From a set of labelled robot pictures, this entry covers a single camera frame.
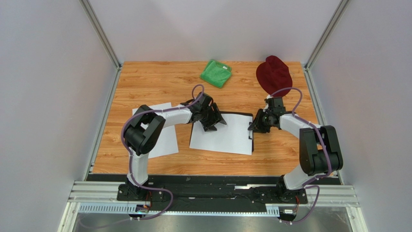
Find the white paper sheet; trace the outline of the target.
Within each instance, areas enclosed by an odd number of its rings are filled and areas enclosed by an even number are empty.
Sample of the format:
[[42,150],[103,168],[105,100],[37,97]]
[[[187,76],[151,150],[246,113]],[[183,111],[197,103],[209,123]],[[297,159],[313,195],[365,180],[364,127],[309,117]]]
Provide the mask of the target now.
[[166,119],[165,115],[160,116],[156,112],[170,106],[168,102],[133,109],[133,120],[124,132],[124,140],[137,157],[148,155],[149,158],[156,158],[178,153],[175,126],[170,125],[171,120]]
[[253,134],[248,127],[253,121],[253,115],[229,112],[222,116],[227,124],[216,124],[216,131],[204,131],[202,124],[195,122],[191,131],[190,148],[251,155]]

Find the black clipboard folder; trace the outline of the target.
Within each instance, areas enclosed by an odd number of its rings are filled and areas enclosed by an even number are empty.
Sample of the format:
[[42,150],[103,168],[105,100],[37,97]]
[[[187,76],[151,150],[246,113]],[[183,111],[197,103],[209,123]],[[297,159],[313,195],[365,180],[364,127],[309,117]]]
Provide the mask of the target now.
[[248,130],[252,124],[253,115],[241,112],[223,112],[227,122],[224,127],[223,137],[219,139],[219,152],[249,155],[254,151],[253,132]]

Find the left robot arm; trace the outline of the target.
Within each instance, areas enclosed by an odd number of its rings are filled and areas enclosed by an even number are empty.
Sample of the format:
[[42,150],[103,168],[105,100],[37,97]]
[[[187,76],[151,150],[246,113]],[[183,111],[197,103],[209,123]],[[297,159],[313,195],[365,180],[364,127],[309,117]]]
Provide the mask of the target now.
[[121,131],[122,143],[129,152],[129,172],[122,194],[142,199],[151,190],[146,186],[148,155],[158,142],[162,130],[195,122],[200,122],[205,132],[216,131],[217,124],[226,124],[213,98],[202,92],[196,98],[168,109],[140,106]]

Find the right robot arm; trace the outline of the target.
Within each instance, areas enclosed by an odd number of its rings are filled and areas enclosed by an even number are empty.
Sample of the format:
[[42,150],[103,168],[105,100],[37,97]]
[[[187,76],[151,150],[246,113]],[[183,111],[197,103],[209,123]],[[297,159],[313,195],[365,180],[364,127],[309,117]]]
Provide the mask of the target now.
[[329,176],[343,167],[337,132],[333,126],[321,126],[287,111],[281,97],[268,96],[266,106],[257,111],[248,130],[269,133],[271,128],[289,132],[299,139],[299,164],[282,175],[276,184],[279,201],[288,202],[316,179]]

